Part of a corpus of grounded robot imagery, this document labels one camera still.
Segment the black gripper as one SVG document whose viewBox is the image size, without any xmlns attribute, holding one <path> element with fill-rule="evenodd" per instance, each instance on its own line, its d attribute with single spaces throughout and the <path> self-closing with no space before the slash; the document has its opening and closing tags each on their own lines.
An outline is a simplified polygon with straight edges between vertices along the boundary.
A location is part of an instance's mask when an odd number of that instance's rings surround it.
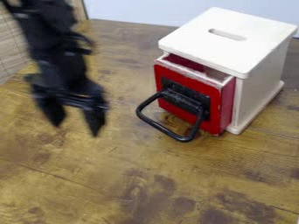
<svg viewBox="0 0 299 224">
<path fill-rule="evenodd" d="M 42 94 L 34 96 L 36 105 L 55 127 L 67 116 L 62 106 L 83 109 L 94 137 L 107 123 L 108 103 L 102 86 L 87 76 L 87 65 L 80 52 L 56 52 L 38 61 L 40 73 L 27 74 L 24 80 Z"/>
</svg>

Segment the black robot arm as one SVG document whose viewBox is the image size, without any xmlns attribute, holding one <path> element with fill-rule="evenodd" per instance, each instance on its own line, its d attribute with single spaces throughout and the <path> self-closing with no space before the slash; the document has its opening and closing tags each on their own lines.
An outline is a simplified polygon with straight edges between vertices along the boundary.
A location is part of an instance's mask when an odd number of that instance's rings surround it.
<svg viewBox="0 0 299 224">
<path fill-rule="evenodd" d="M 87 76 L 84 57 L 92 54 L 94 41 L 74 30 L 74 7 L 66 0 L 19 1 L 0 3 L 22 29 L 39 68 L 24 76 L 36 106 L 54 126 L 62 125 L 67 106 L 80 109 L 96 136 L 106 125 L 108 102 L 102 86 Z"/>
</svg>

